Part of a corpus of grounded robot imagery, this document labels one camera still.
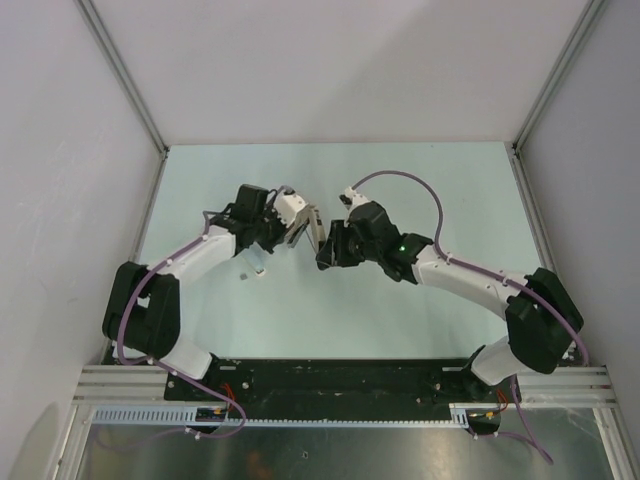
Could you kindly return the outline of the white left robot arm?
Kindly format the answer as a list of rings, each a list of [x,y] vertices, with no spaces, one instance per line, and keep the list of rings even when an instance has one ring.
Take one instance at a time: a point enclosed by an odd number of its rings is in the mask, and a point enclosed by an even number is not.
[[[152,264],[120,265],[102,324],[120,363],[164,366],[187,376],[197,398],[214,397],[221,376],[210,368],[213,355],[184,332],[183,290],[255,244],[269,253],[282,244],[296,217],[286,211],[289,200],[305,205],[288,186],[243,184],[222,210],[202,212],[202,230],[176,252]]]

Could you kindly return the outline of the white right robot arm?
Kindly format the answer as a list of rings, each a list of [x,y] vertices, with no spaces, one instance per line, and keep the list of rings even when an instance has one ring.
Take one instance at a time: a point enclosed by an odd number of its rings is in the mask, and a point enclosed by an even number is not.
[[[442,289],[505,321],[506,336],[476,350],[459,373],[462,391],[473,401],[486,400],[521,372],[553,373],[584,324],[554,272],[490,277],[468,269],[439,254],[432,239],[400,232],[374,201],[351,208],[315,239],[321,270],[373,262],[395,282]]]

